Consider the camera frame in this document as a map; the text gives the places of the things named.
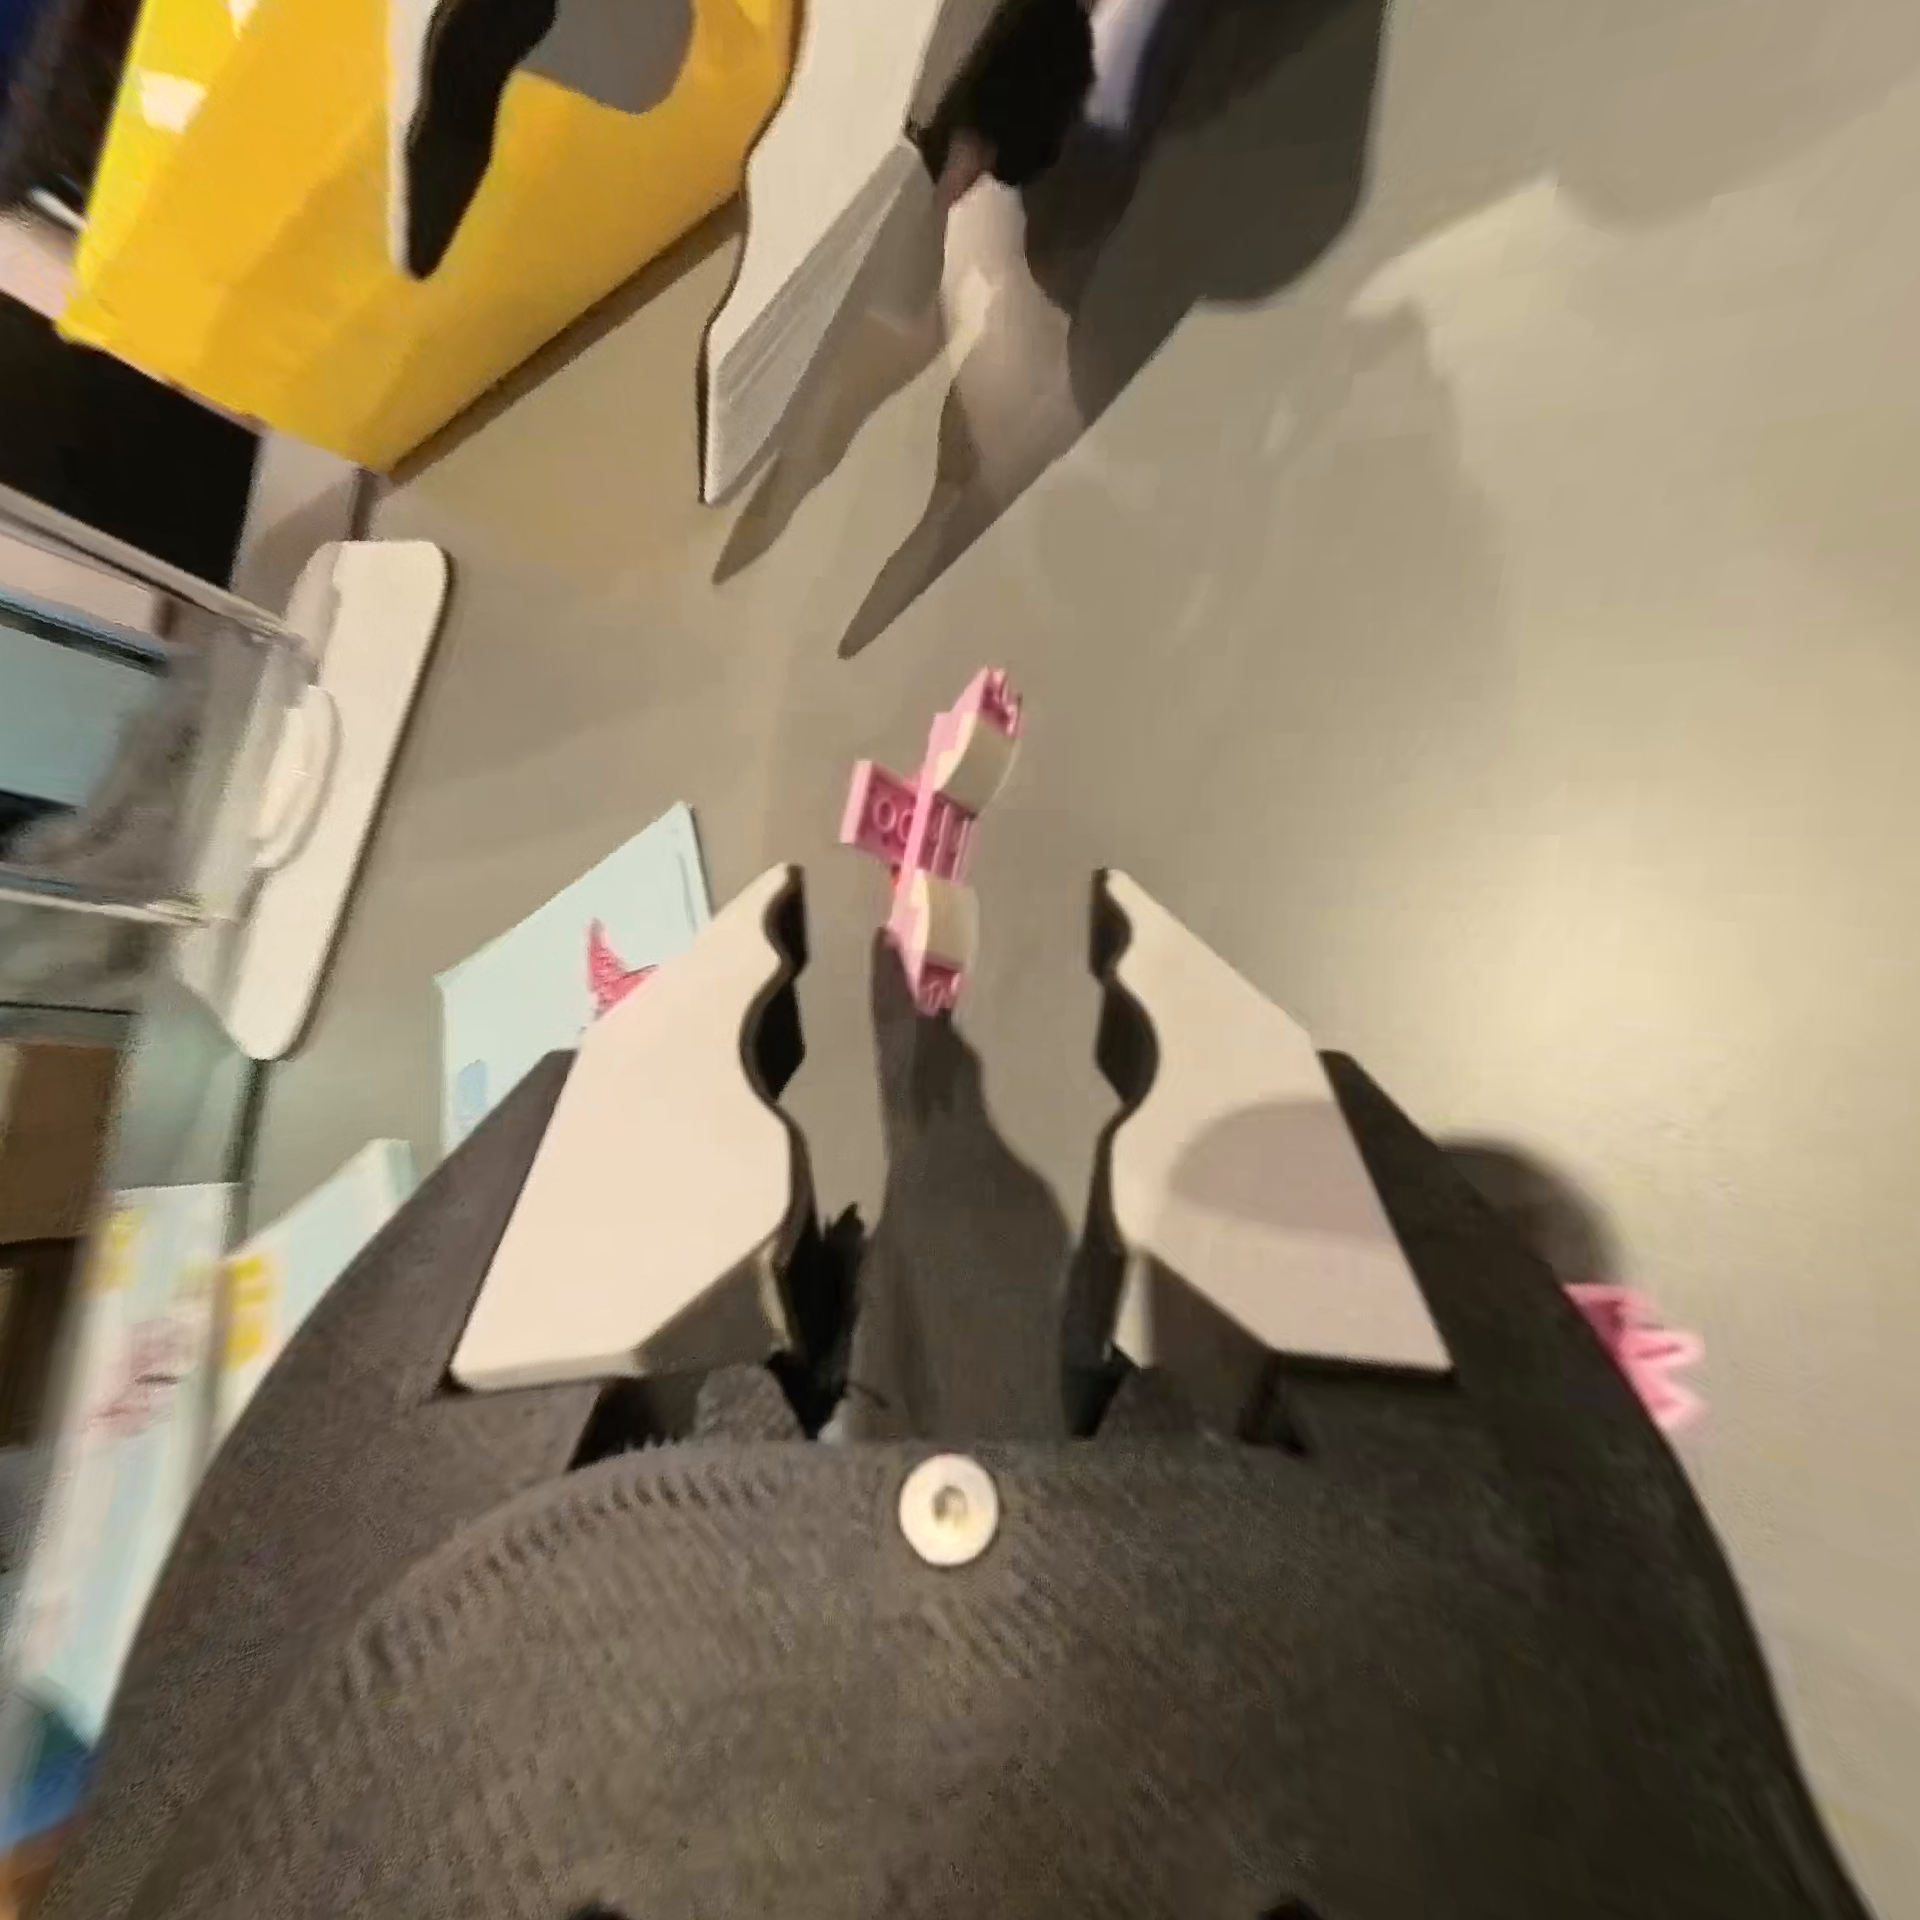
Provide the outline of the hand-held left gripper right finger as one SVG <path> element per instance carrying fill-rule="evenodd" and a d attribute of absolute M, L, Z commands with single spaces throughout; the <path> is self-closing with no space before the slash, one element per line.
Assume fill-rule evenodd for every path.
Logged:
<path fill-rule="evenodd" d="M 1311 1032 L 1129 872 L 1096 874 L 1096 1058 L 1119 1110 L 1089 1221 L 1136 1363 L 1315 1359 L 1449 1375 L 1452 1355 Z"/>

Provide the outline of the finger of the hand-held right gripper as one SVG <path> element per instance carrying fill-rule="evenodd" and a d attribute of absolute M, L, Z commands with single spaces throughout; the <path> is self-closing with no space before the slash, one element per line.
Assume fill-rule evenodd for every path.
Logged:
<path fill-rule="evenodd" d="M 691 45 L 691 2 L 389 2 L 389 254 L 432 275 L 496 154 L 508 85 L 552 79 L 649 111 Z"/>
<path fill-rule="evenodd" d="M 941 192 L 919 137 L 890 138 L 828 184 L 784 137 L 743 175 L 743 232 L 697 365 L 699 498 L 721 505 L 775 450 L 794 405 L 849 319 L 913 306 L 935 258 Z"/>

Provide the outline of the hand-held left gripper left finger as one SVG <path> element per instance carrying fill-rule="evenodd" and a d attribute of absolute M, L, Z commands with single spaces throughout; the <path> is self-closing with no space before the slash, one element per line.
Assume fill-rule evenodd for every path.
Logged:
<path fill-rule="evenodd" d="M 811 1346 L 800 866 L 755 878 L 579 1041 L 450 1373 L 473 1394 L 697 1375 Z"/>

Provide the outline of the pink brick assembly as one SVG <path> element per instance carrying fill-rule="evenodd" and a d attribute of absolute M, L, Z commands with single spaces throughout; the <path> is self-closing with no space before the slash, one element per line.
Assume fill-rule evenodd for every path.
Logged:
<path fill-rule="evenodd" d="M 948 1016 L 977 963 L 970 861 L 979 821 L 1017 766 L 1021 728 L 1020 690 L 1004 669 L 985 667 L 933 715 L 916 773 L 853 763 L 837 835 L 891 878 L 880 929 L 922 1016 Z"/>

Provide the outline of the winged grey mint brick assembly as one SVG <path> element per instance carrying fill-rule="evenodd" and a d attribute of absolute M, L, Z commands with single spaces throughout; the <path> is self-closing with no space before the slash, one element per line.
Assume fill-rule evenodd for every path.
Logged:
<path fill-rule="evenodd" d="M 1698 1333 L 1667 1322 L 1650 1296 L 1634 1286 L 1568 1282 L 1564 1290 L 1667 1434 L 1700 1419 L 1706 1400 L 1695 1373 L 1706 1359 L 1706 1342 Z"/>

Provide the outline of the shallow yellow plastic bin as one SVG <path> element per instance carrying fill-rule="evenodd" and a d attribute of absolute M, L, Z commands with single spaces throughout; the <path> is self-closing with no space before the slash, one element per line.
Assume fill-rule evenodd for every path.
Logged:
<path fill-rule="evenodd" d="M 59 326 L 389 473 L 739 192 L 800 5 L 693 5 L 649 111 L 516 74 L 427 279 L 389 254 L 387 5 L 145 5 Z"/>

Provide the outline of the wooden top white stand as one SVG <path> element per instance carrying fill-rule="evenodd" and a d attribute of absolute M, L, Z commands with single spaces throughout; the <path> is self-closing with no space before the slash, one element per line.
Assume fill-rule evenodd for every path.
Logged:
<path fill-rule="evenodd" d="M 176 816 L 163 864 L 125 880 L 4 859 L 4 902 L 163 928 L 176 974 L 256 1063 L 292 1054 L 321 999 L 450 592 L 432 541 L 324 541 L 275 611 L 32 495 L 4 531 L 191 608 L 256 651 L 237 739 L 203 821 Z"/>

